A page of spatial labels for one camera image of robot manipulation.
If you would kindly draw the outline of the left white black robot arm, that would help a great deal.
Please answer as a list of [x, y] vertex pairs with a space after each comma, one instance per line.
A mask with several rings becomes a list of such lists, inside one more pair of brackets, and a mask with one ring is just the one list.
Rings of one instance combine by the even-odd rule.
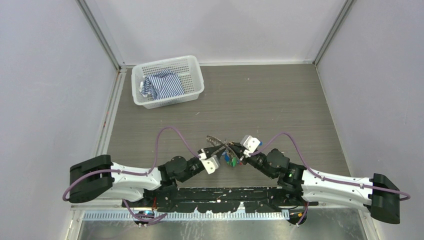
[[153, 202], [152, 191], [177, 187], [205, 171], [213, 174], [220, 167], [220, 156], [226, 144], [202, 148], [198, 156], [187, 160], [175, 156], [153, 168], [125, 166], [111, 160], [107, 154], [93, 157], [69, 169], [69, 187], [62, 199], [73, 204], [86, 203], [97, 198], [124, 199], [148, 207]]

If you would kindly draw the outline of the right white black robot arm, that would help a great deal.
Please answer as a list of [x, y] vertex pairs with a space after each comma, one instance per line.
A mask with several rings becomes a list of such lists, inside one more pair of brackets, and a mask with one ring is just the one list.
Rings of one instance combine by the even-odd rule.
[[292, 163], [277, 148], [267, 154], [253, 154], [252, 146], [238, 142], [228, 148], [244, 165], [276, 179], [291, 205], [326, 202], [369, 212], [380, 222], [400, 223], [400, 190], [383, 174], [374, 173], [371, 178], [335, 175]]

